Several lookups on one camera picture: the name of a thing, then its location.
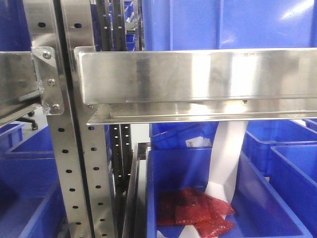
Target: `bolt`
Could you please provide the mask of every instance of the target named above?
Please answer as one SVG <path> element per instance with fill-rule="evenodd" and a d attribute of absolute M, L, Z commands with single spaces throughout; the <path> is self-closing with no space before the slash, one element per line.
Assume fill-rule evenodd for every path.
<path fill-rule="evenodd" d="M 43 57 L 46 58 L 47 60 L 49 60 L 49 59 L 52 57 L 52 55 L 51 55 L 50 52 L 44 51 L 44 52 L 43 52 Z"/>
<path fill-rule="evenodd" d="M 49 80 L 48 80 L 48 85 L 49 86 L 55 86 L 55 79 L 52 79 L 52 78 L 50 78 Z"/>
<path fill-rule="evenodd" d="M 53 111 L 58 111 L 58 110 L 59 110 L 59 104 L 54 104 L 54 105 L 52 106 L 52 110 L 53 110 Z"/>

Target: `metal frame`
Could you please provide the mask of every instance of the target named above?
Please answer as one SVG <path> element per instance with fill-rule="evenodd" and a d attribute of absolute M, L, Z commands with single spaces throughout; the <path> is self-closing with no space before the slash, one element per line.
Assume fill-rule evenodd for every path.
<path fill-rule="evenodd" d="M 52 47 L 55 50 L 58 78 L 64 113 L 49 116 L 54 144 L 54 154 L 60 185 L 67 213 L 69 230 L 72 238 L 92 238 L 85 174 L 82 170 L 82 150 L 78 139 L 78 125 L 74 117 L 74 105 L 71 100 L 71 78 L 67 67 L 67 55 L 63 48 L 63 29 L 60 5 L 53 0 L 24 0 L 24 8 L 33 47 Z M 47 48 L 42 48 L 42 55 L 48 57 Z"/>
<path fill-rule="evenodd" d="M 122 177 L 128 195 L 130 213 L 123 235 L 133 233 L 130 209 L 139 158 L 132 163 L 126 123 L 317 117 L 315 49 L 97 53 L 92 7 L 98 12 L 102 50 L 126 50 L 124 1 L 111 1 L 113 35 L 108 0 L 104 4 L 102 0 L 23 0 L 38 88 L 34 95 L 23 95 L 31 99 L 20 105 L 23 109 L 15 107 L 18 112 L 0 118 L 1 126 L 33 110 L 39 106 L 33 97 L 38 89 L 42 93 L 72 238 L 121 235 L 116 208 L 122 204 L 115 201 L 113 174 L 115 180 Z M 137 18 L 142 35 L 142 16 Z M 233 74 L 234 67 L 235 78 L 246 79 L 245 86 L 252 82 L 251 89 L 240 87 L 240 80 L 226 74 Z M 114 143 L 118 151 L 113 150 L 117 157 L 112 161 L 106 153 L 104 123 L 124 123 L 112 127 L 118 132 Z M 122 201 L 121 191 L 116 192 L 116 199 Z"/>
<path fill-rule="evenodd" d="M 97 109 L 82 104 L 74 53 L 78 46 L 95 46 L 92 16 L 87 14 L 91 12 L 91 4 L 89 0 L 61 0 L 60 3 L 73 79 L 76 116 L 79 120 L 83 147 L 94 237 L 116 238 L 117 215 L 114 209 L 111 161 L 106 154 L 105 130 L 102 125 L 87 126 L 87 120 Z"/>
<path fill-rule="evenodd" d="M 315 48 L 77 51 L 88 124 L 317 117 Z"/>
<path fill-rule="evenodd" d="M 0 127 L 39 105 L 31 52 L 0 52 Z"/>

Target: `blue storage crate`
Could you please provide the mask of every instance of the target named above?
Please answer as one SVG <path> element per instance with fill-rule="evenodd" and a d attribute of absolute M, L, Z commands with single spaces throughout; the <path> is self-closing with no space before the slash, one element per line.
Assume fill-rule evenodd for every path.
<path fill-rule="evenodd" d="M 127 42 L 127 51 L 135 51 L 135 42 Z"/>
<path fill-rule="evenodd" d="M 317 145 L 276 146 L 270 183 L 317 237 Z"/>
<path fill-rule="evenodd" d="M 313 0 L 152 0 L 142 8 L 148 51 L 317 45 Z"/>
<path fill-rule="evenodd" d="M 156 150 L 148 161 L 147 238 L 159 230 L 167 238 L 179 237 L 182 226 L 156 226 L 159 194 L 191 186 L 205 190 L 211 149 Z M 245 155 L 241 155 L 232 206 L 236 214 L 226 217 L 235 226 L 222 238 L 312 237 L 272 186 Z"/>
<path fill-rule="evenodd" d="M 53 143 L 48 126 L 8 150 L 6 158 L 54 158 Z"/>
<path fill-rule="evenodd" d="M 127 43 L 135 42 L 135 34 L 126 34 L 125 38 Z"/>
<path fill-rule="evenodd" d="M 132 13 L 134 12 L 134 4 L 133 1 L 124 1 L 124 21 L 131 21 L 128 20 L 131 18 Z"/>
<path fill-rule="evenodd" d="M 22 139 L 24 123 L 11 123 L 0 128 L 0 157 Z"/>
<path fill-rule="evenodd" d="M 242 151 L 265 175 L 272 171 L 272 146 L 317 143 L 317 133 L 291 120 L 250 121 Z"/>
<path fill-rule="evenodd" d="M 304 122 L 309 129 L 317 131 L 317 119 L 305 119 Z"/>
<path fill-rule="evenodd" d="M 55 160 L 0 160 L 0 237 L 56 238 L 65 217 Z"/>
<path fill-rule="evenodd" d="M 174 122 L 150 124 L 152 149 L 174 149 L 192 147 L 191 139 L 203 137 L 210 140 L 210 146 L 218 127 L 218 122 Z"/>

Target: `metal post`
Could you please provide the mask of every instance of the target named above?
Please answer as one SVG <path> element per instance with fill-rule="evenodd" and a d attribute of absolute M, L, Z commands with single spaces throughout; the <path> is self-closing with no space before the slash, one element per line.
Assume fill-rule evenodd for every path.
<path fill-rule="evenodd" d="M 124 0 L 111 0 L 113 15 L 113 41 L 115 51 L 126 51 L 124 26 Z"/>
<path fill-rule="evenodd" d="M 93 105 L 84 105 L 80 94 L 79 77 L 74 49 L 91 46 L 94 50 L 94 32 L 89 0 L 61 0 L 67 49 L 74 86 L 76 115 L 79 120 L 83 156 L 87 175 L 92 221 L 96 238 L 116 238 L 114 190 L 111 161 L 107 158 L 103 125 L 87 126 L 97 111 Z"/>
<path fill-rule="evenodd" d="M 23 0 L 28 28 L 32 38 L 32 46 L 52 47 L 55 51 L 59 83 L 64 113 L 48 117 L 51 129 L 54 154 L 62 188 L 64 204 L 72 238 L 92 238 L 89 212 L 87 209 L 87 191 L 85 190 L 85 175 L 82 173 L 82 150 L 78 140 L 78 127 L 73 116 L 73 103 L 69 94 L 71 77 L 63 52 L 63 28 L 60 16 L 60 6 L 53 0 Z M 48 54 L 43 51 L 43 60 L 48 60 Z"/>

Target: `perforated metal upright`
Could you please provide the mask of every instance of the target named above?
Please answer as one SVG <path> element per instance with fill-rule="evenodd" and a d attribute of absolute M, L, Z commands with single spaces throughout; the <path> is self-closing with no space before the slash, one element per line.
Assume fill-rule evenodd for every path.
<path fill-rule="evenodd" d="M 62 92 L 64 112 L 47 118 L 53 138 L 69 230 L 72 238 L 92 238 L 82 146 L 78 137 L 79 128 L 72 100 L 71 75 L 68 70 L 67 54 L 65 54 L 61 9 L 56 2 L 53 0 L 23 1 L 32 38 L 33 53 L 38 60 L 48 63 L 55 60 L 57 63 L 58 75 L 56 78 L 43 75 L 38 78 L 38 81 L 46 86 L 49 84 L 49 80 L 53 80 L 52 89 L 58 93 L 60 87 Z M 58 111 L 61 105 L 55 105 L 54 108 Z"/>
<path fill-rule="evenodd" d="M 113 177 L 111 160 L 106 154 L 105 129 L 103 125 L 86 125 L 97 109 L 82 103 L 74 53 L 74 49 L 80 46 L 88 46 L 91 51 L 95 50 L 91 3 L 89 0 L 61 0 L 60 3 L 85 161 L 94 237 L 116 238 Z"/>
<path fill-rule="evenodd" d="M 41 71 L 41 65 L 37 76 L 43 87 L 47 87 L 42 105 L 45 100 L 57 100 L 60 91 L 62 94 L 60 104 L 44 109 L 50 115 L 48 123 L 72 238 L 118 236 L 105 130 L 103 125 L 86 125 L 97 109 L 82 103 L 74 54 L 78 46 L 89 46 L 94 51 L 98 37 L 103 48 L 111 50 L 109 15 L 105 15 L 100 25 L 99 36 L 94 35 L 92 19 L 92 10 L 97 10 L 101 23 L 100 14 L 107 13 L 107 4 L 108 1 L 91 4 L 89 0 L 24 0 L 35 61 L 57 62 L 56 78 Z"/>

